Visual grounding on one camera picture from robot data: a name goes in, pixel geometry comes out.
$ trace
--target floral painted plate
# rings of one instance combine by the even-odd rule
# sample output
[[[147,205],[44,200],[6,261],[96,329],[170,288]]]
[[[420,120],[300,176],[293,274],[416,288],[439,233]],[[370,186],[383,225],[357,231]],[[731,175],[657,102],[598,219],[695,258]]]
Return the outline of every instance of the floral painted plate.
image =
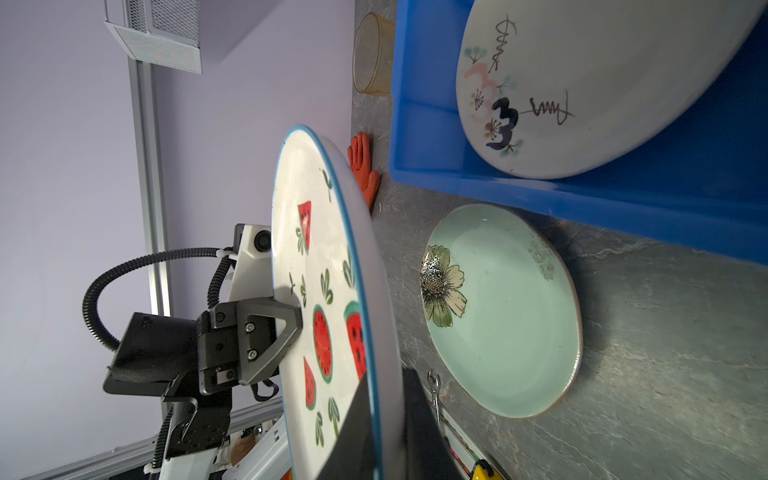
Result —
[[[765,4],[475,0],[456,73],[464,132],[518,177],[598,167],[693,104]]]
[[[530,417],[568,390],[581,362],[578,298],[558,253],[520,217],[452,211],[429,238],[421,288],[438,354],[480,405]]]

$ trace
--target white plate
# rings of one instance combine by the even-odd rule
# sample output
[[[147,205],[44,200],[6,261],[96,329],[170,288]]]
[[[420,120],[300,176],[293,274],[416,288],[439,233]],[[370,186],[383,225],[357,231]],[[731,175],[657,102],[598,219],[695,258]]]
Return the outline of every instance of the white plate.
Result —
[[[280,152],[272,245],[275,299],[301,306],[304,323],[280,363],[296,480],[323,468],[364,372],[377,465],[400,478],[402,376],[381,250],[346,159],[304,126]]]
[[[598,167],[683,113],[765,4],[476,0],[456,73],[464,132],[485,161],[518,177]]]

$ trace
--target wall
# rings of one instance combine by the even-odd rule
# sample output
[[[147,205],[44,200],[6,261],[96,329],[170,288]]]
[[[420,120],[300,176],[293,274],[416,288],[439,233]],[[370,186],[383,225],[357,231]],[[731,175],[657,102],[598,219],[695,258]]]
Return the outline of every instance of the wall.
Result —
[[[85,329],[88,285],[144,254],[124,52],[102,4],[0,2],[0,478],[152,436],[156,399],[101,391],[112,354]],[[147,274],[110,286],[121,336]]]
[[[203,74],[156,69],[170,248],[228,247],[271,223],[275,166],[303,123],[349,145],[353,0],[204,0]],[[216,260],[171,268],[175,316],[195,318]],[[235,408],[253,402],[236,389]]]

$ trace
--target blue plastic bin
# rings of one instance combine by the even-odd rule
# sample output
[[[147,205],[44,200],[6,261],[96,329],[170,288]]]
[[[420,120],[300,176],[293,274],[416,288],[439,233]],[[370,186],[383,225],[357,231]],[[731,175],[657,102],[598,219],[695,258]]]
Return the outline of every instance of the blue plastic bin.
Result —
[[[564,180],[504,174],[472,149],[455,74],[472,0],[400,0],[392,179],[768,263],[768,13],[718,79],[634,151]]]

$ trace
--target countertop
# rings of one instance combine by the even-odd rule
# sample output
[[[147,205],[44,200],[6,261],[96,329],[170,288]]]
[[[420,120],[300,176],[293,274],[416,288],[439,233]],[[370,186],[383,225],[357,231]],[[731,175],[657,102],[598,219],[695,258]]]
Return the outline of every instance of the countertop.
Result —
[[[395,0],[357,0],[396,19]],[[584,358],[549,412],[490,413],[435,351],[419,294],[432,230],[476,200],[388,175],[392,99],[353,92],[353,133],[371,135],[382,185],[372,218],[389,277],[402,360],[443,382],[442,401],[517,479],[768,478],[768,267],[587,225],[517,213],[562,256],[581,304]]]

